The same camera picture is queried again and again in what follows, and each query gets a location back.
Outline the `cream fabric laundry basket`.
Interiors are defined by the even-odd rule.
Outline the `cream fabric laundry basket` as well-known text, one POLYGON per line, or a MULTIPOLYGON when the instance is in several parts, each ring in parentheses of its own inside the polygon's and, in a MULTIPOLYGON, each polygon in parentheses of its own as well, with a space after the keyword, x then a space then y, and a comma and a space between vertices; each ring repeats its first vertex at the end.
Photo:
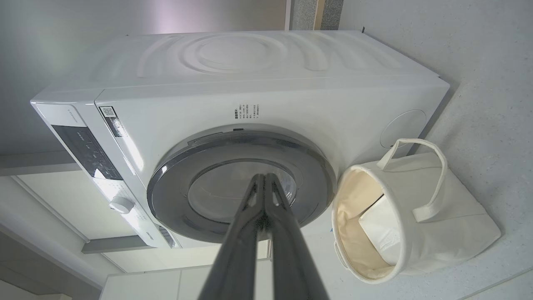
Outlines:
POLYGON ((459 264, 501 237, 495 221, 449 169, 444 153, 424 139, 398 139, 380 160, 350 166, 339 182, 331 218, 339 261, 369 284, 459 264), (381 258, 359 224, 382 195, 400 227, 395 266, 381 258))

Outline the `white front-load washing machine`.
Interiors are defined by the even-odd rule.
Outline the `white front-load washing machine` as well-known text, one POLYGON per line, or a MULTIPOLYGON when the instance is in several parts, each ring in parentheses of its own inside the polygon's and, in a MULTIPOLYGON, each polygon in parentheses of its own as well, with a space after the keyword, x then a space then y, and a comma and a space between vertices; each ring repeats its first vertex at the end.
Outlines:
MULTIPOLYGON (((338 183, 349 165, 418 138, 449 88, 361 32, 197 32, 113 40, 31 103, 109 203, 135 203, 119 214, 138 235, 139 221, 160 224, 148 183, 181 142, 240 129, 282 133, 317 146, 338 183), (112 134, 100 106, 114 108, 127 138, 112 134), (122 180, 91 177, 52 125, 90 129, 122 180)), ((166 230, 180 248, 216 244, 166 230)))

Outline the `white round control knob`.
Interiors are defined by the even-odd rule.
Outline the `white round control knob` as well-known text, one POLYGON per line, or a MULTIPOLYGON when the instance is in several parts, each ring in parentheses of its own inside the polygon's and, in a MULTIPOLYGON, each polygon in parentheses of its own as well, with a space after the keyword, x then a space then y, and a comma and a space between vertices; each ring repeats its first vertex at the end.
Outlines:
POLYGON ((112 200, 109 203, 109 207, 118 213, 127 215, 130 213, 135 206, 135 203, 133 201, 126 199, 122 196, 114 196, 112 200))

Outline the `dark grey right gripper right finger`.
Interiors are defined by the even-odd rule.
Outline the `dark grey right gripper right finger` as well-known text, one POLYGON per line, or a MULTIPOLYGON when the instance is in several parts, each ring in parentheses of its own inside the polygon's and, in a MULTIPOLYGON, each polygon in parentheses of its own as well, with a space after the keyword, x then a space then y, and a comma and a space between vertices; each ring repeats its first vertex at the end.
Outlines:
POLYGON ((329 300, 278 177, 265 176, 266 228, 273 242, 274 300, 329 300))

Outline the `white folded cloth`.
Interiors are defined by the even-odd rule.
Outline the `white folded cloth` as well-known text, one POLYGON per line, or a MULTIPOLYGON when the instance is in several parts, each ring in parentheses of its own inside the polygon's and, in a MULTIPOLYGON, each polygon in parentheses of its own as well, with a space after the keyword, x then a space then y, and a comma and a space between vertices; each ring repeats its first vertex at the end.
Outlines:
POLYGON ((382 195, 359 218, 359 224, 379 256, 395 266, 401 254, 401 233, 390 201, 382 195))

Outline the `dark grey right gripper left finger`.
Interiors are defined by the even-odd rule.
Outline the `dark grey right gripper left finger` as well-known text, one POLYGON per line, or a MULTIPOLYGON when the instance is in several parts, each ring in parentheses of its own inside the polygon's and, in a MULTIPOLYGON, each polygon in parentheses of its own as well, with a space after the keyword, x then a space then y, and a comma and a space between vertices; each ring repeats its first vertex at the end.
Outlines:
POLYGON ((254 300, 259 232, 265 215, 265 175, 245 192, 198 300, 254 300))

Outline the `white detergent drawer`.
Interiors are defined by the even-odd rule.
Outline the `white detergent drawer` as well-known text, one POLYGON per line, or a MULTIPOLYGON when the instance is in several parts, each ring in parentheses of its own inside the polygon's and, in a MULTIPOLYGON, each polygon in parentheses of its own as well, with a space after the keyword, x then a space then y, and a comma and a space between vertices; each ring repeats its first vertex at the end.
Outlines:
POLYGON ((166 228, 149 220, 139 221, 138 235, 150 247, 179 248, 179 244, 166 228))

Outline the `black washing machine control panel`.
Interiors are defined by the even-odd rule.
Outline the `black washing machine control panel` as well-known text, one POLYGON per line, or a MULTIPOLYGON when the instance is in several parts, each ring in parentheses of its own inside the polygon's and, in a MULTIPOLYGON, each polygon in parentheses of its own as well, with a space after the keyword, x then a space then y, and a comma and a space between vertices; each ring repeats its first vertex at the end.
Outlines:
POLYGON ((122 180, 92 132, 87 127, 52 125, 67 148, 93 178, 122 180))

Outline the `QR code sticker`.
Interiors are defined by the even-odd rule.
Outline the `QR code sticker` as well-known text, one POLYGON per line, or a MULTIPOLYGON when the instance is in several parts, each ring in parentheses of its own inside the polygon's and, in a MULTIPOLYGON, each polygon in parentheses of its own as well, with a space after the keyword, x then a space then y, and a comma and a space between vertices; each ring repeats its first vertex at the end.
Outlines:
POLYGON ((118 118, 114 108, 112 106, 100 106, 99 110, 103 115, 105 122, 107 123, 110 131, 116 138, 127 138, 128 134, 122 122, 118 118))

